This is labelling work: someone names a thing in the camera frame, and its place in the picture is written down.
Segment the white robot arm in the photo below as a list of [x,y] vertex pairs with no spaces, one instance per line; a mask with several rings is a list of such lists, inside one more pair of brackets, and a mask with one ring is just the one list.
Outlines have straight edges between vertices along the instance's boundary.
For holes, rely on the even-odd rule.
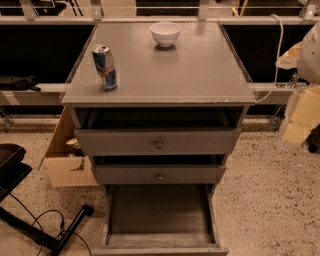
[[298,77],[310,83],[289,99],[286,121],[280,128],[281,147],[291,150],[302,145],[320,125],[320,21],[276,61],[276,66],[296,68]]

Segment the yellowish white gripper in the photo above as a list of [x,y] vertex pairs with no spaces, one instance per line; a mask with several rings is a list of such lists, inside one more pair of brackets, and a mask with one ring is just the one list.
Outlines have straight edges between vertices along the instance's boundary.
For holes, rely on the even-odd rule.
[[320,125],[320,50],[318,43],[299,42],[285,52],[277,61],[281,69],[297,69],[300,79],[309,87],[295,91],[289,98],[285,112],[285,122],[280,128],[280,145],[290,150],[301,146]]

